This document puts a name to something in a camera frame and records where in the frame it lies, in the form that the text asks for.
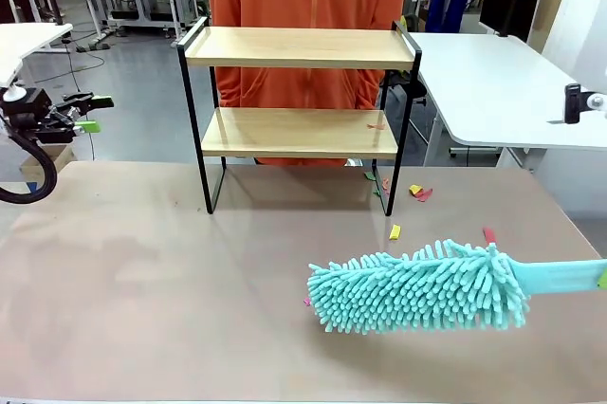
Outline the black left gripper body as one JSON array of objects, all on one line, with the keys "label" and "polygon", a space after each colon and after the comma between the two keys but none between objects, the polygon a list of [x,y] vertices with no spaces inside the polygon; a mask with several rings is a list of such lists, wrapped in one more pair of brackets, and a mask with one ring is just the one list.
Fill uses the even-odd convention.
[{"label": "black left gripper body", "polygon": [[67,144],[76,136],[75,120],[68,115],[72,101],[53,103],[44,89],[27,88],[16,101],[1,101],[11,132],[42,144]]}]

